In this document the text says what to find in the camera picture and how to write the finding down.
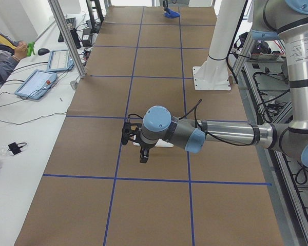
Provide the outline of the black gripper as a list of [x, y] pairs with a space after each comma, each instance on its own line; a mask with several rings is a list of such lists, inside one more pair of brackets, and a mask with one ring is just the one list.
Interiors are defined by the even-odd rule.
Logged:
[[141, 147], [140, 153], [140, 163], [147, 163], [149, 160], [149, 150], [150, 148]]

